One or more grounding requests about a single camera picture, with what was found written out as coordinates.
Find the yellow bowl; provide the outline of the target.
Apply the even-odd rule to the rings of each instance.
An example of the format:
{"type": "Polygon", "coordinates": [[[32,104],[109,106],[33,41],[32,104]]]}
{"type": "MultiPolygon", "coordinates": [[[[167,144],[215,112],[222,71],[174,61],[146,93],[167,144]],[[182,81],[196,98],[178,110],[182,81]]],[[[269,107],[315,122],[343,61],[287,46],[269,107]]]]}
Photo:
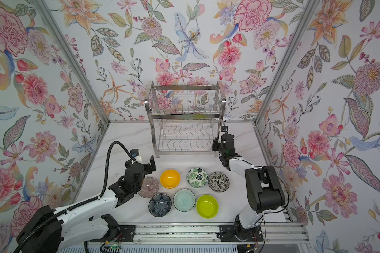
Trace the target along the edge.
{"type": "Polygon", "coordinates": [[[166,189],[176,188],[180,183],[180,174],[174,169],[163,172],[160,176],[160,183],[166,189]]]}

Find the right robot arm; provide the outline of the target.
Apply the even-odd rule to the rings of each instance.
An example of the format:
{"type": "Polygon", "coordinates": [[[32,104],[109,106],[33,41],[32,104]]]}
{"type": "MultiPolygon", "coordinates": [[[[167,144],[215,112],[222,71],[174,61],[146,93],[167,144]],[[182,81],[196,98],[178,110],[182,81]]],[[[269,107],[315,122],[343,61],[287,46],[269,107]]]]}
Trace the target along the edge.
{"type": "Polygon", "coordinates": [[[235,217],[233,224],[235,235],[244,239],[256,231],[264,215],[278,213],[278,208],[285,206],[281,179],[273,166],[257,166],[239,155],[235,150],[234,135],[228,133],[225,123],[219,125],[212,150],[219,153],[223,167],[245,179],[249,205],[235,217]]]}

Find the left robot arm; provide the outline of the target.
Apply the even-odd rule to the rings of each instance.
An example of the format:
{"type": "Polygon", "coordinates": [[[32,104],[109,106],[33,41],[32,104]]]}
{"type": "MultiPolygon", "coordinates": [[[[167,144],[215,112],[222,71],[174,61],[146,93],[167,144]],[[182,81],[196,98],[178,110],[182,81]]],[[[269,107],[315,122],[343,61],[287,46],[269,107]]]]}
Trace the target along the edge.
{"type": "Polygon", "coordinates": [[[15,252],[56,253],[81,242],[116,238],[119,223],[110,212],[131,200],[145,176],[155,171],[154,157],[147,164],[135,161],[104,194],[56,209],[40,208],[18,235],[15,252]]]}

